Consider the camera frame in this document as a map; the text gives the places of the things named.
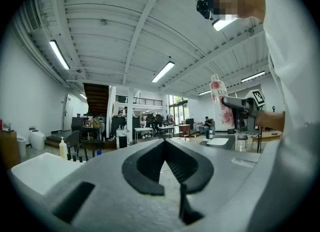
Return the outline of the white square column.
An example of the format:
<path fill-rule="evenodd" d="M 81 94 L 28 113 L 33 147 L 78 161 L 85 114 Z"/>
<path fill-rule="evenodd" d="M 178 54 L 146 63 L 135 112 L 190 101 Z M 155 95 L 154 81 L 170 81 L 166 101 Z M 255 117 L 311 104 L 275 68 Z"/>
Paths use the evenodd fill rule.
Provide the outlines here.
<path fill-rule="evenodd" d="M 134 98 L 134 88 L 129 87 L 128 89 L 128 101 L 127 101 L 127 129 L 128 129 L 128 139 L 130 144 L 133 143 L 133 98 Z"/>

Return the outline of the white door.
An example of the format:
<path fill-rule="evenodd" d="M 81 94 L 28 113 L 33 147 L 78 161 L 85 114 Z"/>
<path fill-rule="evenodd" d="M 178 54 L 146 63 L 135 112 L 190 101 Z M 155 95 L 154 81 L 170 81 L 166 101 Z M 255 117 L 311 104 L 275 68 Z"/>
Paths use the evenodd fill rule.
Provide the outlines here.
<path fill-rule="evenodd" d="M 72 118 L 73 118 L 73 97 L 71 94 L 66 94 L 63 108 L 63 120 L 62 130 L 69 131 L 72 129 Z"/>

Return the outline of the pink floral bottle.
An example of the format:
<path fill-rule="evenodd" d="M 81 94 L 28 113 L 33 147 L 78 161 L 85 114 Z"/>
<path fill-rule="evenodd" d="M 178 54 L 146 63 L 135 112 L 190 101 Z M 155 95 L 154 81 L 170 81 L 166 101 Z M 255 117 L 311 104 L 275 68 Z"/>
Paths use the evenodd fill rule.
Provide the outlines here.
<path fill-rule="evenodd" d="M 218 74 L 211 77 L 210 93 L 214 112 L 214 126 L 216 131 L 228 131 L 235 128 L 232 108 L 223 104 L 222 98 L 227 97 L 225 84 L 219 79 Z"/>

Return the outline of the person's white shirt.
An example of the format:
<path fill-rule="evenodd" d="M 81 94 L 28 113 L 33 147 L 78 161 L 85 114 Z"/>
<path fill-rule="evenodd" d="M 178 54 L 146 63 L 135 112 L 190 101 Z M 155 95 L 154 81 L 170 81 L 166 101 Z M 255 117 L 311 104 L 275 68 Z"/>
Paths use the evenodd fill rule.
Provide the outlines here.
<path fill-rule="evenodd" d="M 265 0 L 263 28 L 285 124 L 247 232 L 313 232 L 320 203 L 320 31 L 302 0 Z"/>

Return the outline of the grey chair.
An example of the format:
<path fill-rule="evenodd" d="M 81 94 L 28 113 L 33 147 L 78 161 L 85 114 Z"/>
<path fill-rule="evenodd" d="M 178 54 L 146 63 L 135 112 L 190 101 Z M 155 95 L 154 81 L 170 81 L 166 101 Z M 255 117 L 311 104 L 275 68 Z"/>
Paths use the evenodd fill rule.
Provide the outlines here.
<path fill-rule="evenodd" d="M 71 148 L 74 148 L 77 156 L 79 154 L 79 147 L 80 147 L 80 131 L 76 130 L 73 131 L 66 139 L 67 145 L 67 153 L 71 156 Z"/>

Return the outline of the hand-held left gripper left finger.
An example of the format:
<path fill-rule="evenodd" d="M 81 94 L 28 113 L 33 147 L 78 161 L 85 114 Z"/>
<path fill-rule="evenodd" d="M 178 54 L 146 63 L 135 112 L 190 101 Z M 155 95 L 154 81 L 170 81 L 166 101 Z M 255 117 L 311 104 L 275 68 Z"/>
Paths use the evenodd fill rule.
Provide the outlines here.
<path fill-rule="evenodd" d="M 126 158 L 122 163 L 122 175 L 137 192 L 163 196 L 165 189 L 159 180 L 164 162 L 164 140 L 159 139 Z"/>

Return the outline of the wooden cabinet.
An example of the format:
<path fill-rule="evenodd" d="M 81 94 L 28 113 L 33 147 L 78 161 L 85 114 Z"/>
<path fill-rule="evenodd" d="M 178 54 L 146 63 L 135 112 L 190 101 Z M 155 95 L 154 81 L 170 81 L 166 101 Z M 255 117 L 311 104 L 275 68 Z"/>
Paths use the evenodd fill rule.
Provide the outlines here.
<path fill-rule="evenodd" d="M 15 131 L 0 131 L 0 159 L 5 170 L 20 164 L 20 155 Z"/>

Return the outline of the black mezzanine railing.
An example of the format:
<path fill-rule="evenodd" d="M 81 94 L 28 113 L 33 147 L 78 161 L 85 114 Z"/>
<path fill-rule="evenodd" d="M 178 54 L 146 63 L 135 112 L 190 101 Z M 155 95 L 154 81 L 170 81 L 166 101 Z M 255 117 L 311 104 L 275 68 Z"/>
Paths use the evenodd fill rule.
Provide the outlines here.
<path fill-rule="evenodd" d="M 129 102 L 129 98 L 127 96 L 116 95 L 115 100 L 119 103 L 127 104 Z M 133 97 L 132 103 L 136 105 L 148 105 L 148 106 L 162 106 L 162 100 L 155 99 L 145 99 L 145 98 L 137 98 Z"/>

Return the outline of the marbled white cabinet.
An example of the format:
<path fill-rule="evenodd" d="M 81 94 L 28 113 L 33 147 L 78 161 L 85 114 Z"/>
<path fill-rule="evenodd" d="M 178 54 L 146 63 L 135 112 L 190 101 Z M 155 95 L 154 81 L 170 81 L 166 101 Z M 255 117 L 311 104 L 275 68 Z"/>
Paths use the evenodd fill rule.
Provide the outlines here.
<path fill-rule="evenodd" d="M 130 145 L 129 141 L 129 131 L 127 129 L 118 128 L 116 130 L 116 148 L 126 148 Z"/>

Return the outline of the small wooden side table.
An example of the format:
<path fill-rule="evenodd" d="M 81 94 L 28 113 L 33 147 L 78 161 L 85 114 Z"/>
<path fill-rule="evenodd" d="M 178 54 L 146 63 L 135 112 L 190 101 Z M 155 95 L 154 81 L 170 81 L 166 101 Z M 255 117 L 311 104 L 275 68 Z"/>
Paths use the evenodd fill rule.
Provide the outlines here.
<path fill-rule="evenodd" d="M 179 136 L 188 137 L 191 134 L 191 128 L 189 124 L 181 124 L 179 127 Z"/>

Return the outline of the white metal table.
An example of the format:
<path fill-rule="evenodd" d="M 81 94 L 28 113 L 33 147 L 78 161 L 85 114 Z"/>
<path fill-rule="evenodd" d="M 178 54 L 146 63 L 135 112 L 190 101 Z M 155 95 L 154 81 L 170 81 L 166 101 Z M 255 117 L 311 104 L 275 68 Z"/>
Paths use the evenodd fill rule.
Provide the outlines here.
<path fill-rule="evenodd" d="M 173 138 L 175 135 L 175 127 L 174 126 L 163 126 L 158 128 L 158 136 L 159 138 Z"/>
<path fill-rule="evenodd" d="M 134 129 L 134 142 L 138 142 L 138 135 L 147 135 L 147 138 L 153 137 L 153 129 L 150 128 L 135 128 Z"/>

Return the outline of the brown wooden staircase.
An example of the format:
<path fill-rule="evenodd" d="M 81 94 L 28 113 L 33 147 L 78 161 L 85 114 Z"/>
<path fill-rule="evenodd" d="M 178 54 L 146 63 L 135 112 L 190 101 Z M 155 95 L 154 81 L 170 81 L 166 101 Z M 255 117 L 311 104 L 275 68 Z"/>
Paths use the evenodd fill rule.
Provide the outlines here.
<path fill-rule="evenodd" d="M 88 104 L 88 113 L 93 116 L 106 115 L 110 87 L 89 83 L 84 83 L 83 87 Z"/>

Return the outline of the person's right forearm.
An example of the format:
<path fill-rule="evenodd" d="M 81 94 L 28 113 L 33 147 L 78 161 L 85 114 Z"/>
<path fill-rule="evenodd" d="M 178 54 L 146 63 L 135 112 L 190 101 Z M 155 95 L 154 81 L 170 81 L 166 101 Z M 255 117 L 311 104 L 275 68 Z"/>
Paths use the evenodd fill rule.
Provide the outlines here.
<path fill-rule="evenodd" d="M 285 112 L 279 113 L 260 110 L 255 119 L 256 125 L 283 132 L 285 127 L 285 114 Z"/>

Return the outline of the large glass window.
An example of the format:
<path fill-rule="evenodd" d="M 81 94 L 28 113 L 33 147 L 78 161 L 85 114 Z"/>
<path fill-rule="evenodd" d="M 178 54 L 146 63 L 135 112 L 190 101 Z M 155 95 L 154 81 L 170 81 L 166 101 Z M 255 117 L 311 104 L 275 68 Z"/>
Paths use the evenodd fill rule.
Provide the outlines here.
<path fill-rule="evenodd" d="M 190 118 L 188 99 L 179 96 L 168 96 L 169 114 L 173 118 L 175 125 L 185 124 Z"/>

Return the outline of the yellow pump soap bottle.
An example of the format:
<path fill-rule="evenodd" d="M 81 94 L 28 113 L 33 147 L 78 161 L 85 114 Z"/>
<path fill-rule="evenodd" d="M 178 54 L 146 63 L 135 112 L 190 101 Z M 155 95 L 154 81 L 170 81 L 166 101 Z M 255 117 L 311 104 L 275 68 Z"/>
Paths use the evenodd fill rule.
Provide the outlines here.
<path fill-rule="evenodd" d="M 63 159 L 68 159 L 68 148 L 67 148 L 67 144 L 64 141 L 64 137 L 61 137 L 61 142 L 59 143 L 59 151 L 60 151 L 60 156 Z"/>

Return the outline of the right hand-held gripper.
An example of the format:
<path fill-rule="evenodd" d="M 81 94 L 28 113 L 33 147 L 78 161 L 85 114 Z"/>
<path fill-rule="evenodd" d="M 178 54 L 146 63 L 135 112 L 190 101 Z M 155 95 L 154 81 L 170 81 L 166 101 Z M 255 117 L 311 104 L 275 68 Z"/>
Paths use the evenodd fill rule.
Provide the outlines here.
<path fill-rule="evenodd" d="M 259 111 L 265 107 L 265 99 L 260 90 L 251 90 L 244 98 L 222 97 L 221 101 L 224 105 L 232 107 L 237 131 L 259 131 L 257 118 Z"/>

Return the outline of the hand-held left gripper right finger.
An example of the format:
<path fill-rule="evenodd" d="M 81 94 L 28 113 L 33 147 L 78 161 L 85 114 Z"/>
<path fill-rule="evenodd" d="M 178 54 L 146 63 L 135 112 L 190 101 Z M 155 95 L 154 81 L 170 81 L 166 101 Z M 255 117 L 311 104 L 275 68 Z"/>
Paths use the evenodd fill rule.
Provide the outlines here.
<path fill-rule="evenodd" d="M 169 139 L 163 142 L 163 154 L 164 161 L 180 184 L 178 216 L 185 224 L 194 223 L 204 215 L 191 206 L 187 195 L 198 193 L 207 186 L 214 174 L 214 166 L 207 157 Z"/>

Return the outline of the round wooden table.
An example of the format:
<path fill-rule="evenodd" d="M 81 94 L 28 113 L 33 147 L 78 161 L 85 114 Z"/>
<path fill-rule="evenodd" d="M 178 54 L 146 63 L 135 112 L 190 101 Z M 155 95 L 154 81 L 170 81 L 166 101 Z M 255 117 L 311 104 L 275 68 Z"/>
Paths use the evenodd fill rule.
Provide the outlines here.
<path fill-rule="evenodd" d="M 252 135 L 251 139 L 251 149 L 255 149 L 257 153 L 262 151 L 262 143 L 277 141 L 282 139 L 283 133 L 280 131 L 263 131 L 262 134 Z"/>

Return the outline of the white toilet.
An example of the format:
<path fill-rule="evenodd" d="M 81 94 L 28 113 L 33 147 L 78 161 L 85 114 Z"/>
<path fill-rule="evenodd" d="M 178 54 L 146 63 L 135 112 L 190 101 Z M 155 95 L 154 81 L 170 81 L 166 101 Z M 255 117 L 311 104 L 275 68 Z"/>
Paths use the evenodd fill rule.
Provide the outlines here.
<path fill-rule="evenodd" d="M 31 144 L 31 147 L 35 150 L 44 150 L 45 148 L 45 135 L 40 132 L 35 127 L 29 128 L 29 142 Z"/>

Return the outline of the black desk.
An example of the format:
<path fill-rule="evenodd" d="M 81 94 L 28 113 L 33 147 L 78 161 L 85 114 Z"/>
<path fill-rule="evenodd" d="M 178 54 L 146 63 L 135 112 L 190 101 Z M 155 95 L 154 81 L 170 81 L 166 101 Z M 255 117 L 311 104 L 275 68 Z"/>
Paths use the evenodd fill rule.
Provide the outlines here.
<path fill-rule="evenodd" d="M 86 146 L 91 146 L 93 150 L 104 149 L 103 134 L 101 128 L 80 127 L 79 142 Z"/>

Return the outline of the dark counter with white basin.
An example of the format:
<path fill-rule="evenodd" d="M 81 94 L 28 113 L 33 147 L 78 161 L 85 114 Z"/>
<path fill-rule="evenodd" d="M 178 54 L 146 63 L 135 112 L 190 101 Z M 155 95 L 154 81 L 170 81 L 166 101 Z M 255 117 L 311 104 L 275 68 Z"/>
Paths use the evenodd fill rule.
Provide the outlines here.
<path fill-rule="evenodd" d="M 234 135 L 217 135 L 212 139 L 204 139 L 200 143 L 202 146 L 225 149 L 225 150 L 235 150 L 236 138 Z"/>

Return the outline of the black stool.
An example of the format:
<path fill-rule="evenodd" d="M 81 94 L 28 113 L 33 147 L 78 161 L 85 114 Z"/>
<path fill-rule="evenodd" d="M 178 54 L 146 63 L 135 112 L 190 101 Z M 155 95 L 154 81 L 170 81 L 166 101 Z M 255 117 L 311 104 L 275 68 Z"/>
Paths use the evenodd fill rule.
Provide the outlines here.
<path fill-rule="evenodd" d="M 236 151 L 246 151 L 248 148 L 248 136 L 247 135 L 239 135 L 235 141 L 235 150 Z"/>

